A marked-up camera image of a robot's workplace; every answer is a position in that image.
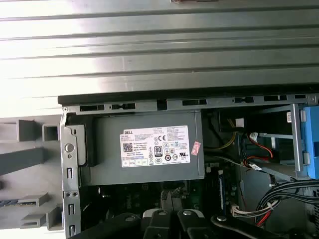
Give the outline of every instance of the red sticker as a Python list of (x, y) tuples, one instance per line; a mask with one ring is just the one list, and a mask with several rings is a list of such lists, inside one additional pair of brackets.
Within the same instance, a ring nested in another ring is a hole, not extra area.
[(200, 148), (200, 143), (196, 142), (194, 143), (193, 149), (191, 150), (191, 154), (197, 156)]

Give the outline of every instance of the blue plastic tab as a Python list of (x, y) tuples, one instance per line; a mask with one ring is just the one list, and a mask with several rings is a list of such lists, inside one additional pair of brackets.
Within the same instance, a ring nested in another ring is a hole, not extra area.
[(307, 166), (308, 176), (319, 179), (319, 106), (305, 107), (306, 122), (302, 123), (305, 150), (310, 155)]

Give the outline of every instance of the metal side panel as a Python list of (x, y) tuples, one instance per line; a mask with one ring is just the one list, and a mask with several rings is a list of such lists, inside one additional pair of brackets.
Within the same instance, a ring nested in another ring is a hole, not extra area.
[(318, 15), (317, 0), (1, 1), (1, 115), (61, 113), (60, 95), (317, 83)]

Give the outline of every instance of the yellow wire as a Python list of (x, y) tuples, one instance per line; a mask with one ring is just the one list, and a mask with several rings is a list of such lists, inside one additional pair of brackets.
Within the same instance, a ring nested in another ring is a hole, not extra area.
[[(229, 122), (230, 126), (232, 126), (232, 128), (235, 127), (235, 125), (234, 125), (233, 121), (231, 121), (231, 119), (228, 119), (227, 121)], [(218, 150), (225, 149), (225, 148), (231, 146), (236, 139), (236, 134), (237, 134), (237, 132), (233, 132), (233, 136), (231, 137), (231, 139), (223, 146), (221, 146), (219, 148), (206, 148), (205, 151), (218, 151)]]

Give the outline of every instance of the qr code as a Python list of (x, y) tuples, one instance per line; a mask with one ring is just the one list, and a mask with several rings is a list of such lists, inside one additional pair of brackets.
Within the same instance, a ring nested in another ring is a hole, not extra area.
[(132, 143), (123, 143), (123, 151), (124, 151), (124, 153), (133, 152), (133, 144)]

